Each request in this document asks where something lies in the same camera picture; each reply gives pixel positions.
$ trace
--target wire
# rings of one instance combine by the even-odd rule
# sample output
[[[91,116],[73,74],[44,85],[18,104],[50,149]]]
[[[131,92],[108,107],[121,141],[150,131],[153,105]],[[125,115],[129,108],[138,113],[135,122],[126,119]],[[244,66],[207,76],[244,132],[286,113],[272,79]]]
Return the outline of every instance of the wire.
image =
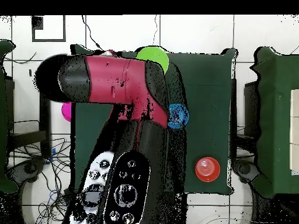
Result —
[[[152,45],[154,45],[154,42],[155,42],[155,36],[156,36],[157,31],[158,31],[158,24],[157,24],[157,22],[156,22],[156,19],[157,19],[157,15],[155,16],[156,32],[155,32],[155,34],[154,34],[154,40],[152,41]]]
[[[85,26],[88,28],[88,30],[89,30],[89,37],[91,38],[91,40],[96,44],[96,46],[97,46],[97,48],[100,48],[102,51],[103,51],[103,49],[100,47],[100,45],[91,37],[91,29],[89,28],[89,26],[85,23],[85,21],[84,21],[84,17],[83,17],[83,15],[82,15],[82,21],[83,21],[83,23],[85,24]]]
[[[6,60],[9,60],[9,61],[12,61],[12,62],[15,62],[15,63],[17,63],[17,64],[27,64],[28,62],[30,62],[33,58],[34,58],[34,56],[36,55],[36,52],[33,54],[33,56],[31,57],[31,58],[29,58],[28,60],[26,60],[25,62],[17,62],[17,61],[15,61],[15,60],[12,60],[12,59],[10,59],[10,58],[5,58]]]
[[[58,154],[61,154],[61,152],[66,150],[68,147],[70,147],[70,145],[67,145],[66,147],[64,147],[65,143],[67,143],[65,138],[52,139],[52,141],[57,141],[57,140],[63,140],[63,142],[58,144],[58,145],[61,145],[61,147],[60,147],[59,151],[55,155],[52,156],[52,158],[54,159],[53,161],[55,161],[55,160],[59,161],[59,164],[56,165],[56,164],[53,163],[52,160],[45,159],[45,162],[50,162],[51,163],[51,168],[52,168],[53,173],[54,173],[55,190],[52,190],[50,188],[49,180],[48,180],[47,176],[43,172],[41,172],[41,174],[43,175],[43,177],[46,180],[47,188],[50,191],[50,196],[49,196],[47,204],[41,203],[39,205],[39,216],[36,219],[35,224],[42,224],[44,219],[47,219],[47,224],[50,224],[50,220],[56,221],[56,222],[61,222],[61,221],[63,221],[63,219],[57,219],[57,217],[54,213],[54,210],[56,209],[63,217],[64,217],[63,211],[66,210],[65,208],[63,208],[64,206],[66,206],[67,203],[65,202],[64,198],[62,197],[62,193],[61,193],[62,182],[61,182],[61,179],[59,178],[58,174],[60,172],[70,173],[70,171],[64,170],[65,167],[69,167],[68,162],[70,162],[70,161],[69,160],[68,161],[60,160],[59,158],[65,158],[65,157],[69,157],[69,156],[64,155],[64,154],[62,154],[64,156],[58,156]],[[28,151],[28,148],[35,149],[38,152],[30,153]],[[22,157],[22,158],[27,158],[27,159],[40,159],[40,158],[42,158],[40,155],[35,155],[36,153],[41,153],[41,150],[37,145],[32,145],[32,146],[26,145],[26,146],[24,146],[25,151],[23,151],[21,149],[18,149],[18,150],[19,151],[17,153],[25,154],[25,155],[28,155],[29,157],[28,156],[16,156],[16,157]],[[43,211],[40,211],[41,206],[44,206],[46,208]]]
[[[296,47],[296,49],[295,49],[295,50],[297,50],[298,48],[299,48],[299,45]],[[294,51],[295,51],[295,50],[294,50]],[[290,53],[290,55],[291,55],[291,54],[292,54],[294,51],[292,51],[292,52]]]
[[[216,218],[216,219],[213,219],[209,222],[207,222],[206,224],[209,224],[211,222],[214,222],[216,220],[234,220],[234,221],[248,221],[248,222],[253,222],[253,223],[274,223],[274,222],[255,222],[255,221],[252,221],[252,220],[247,220],[247,219],[236,219],[236,218]]]

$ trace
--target dark green table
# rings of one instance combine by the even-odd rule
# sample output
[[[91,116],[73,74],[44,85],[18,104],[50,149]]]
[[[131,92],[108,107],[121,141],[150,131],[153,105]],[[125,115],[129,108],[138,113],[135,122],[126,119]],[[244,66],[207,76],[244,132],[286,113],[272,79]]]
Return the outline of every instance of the dark green table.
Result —
[[[90,54],[81,50],[77,54]],[[231,98],[231,68],[234,49],[222,55],[169,53],[170,62],[176,64],[185,86],[189,122],[186,125],[187,193],[230,194],[227,186],[228,126]],[[134,58],[135,52],[123,52],[122,57]],[[79,187],[83,172],[96,140],[107,120],[111,105],[76,103],[75,117],[75,188]],[[205,156],[218,160],[221,171],[218,179],[205,183],[195,175],[196,162]]]
[[[299,176],[290,170],[291,90],[299,89],[299,55],[275,54],[269,47],[257,49],[256,70],[260,95],[257,142],[258,166],[262,174],[253,181],[264,197],[299,194]]]

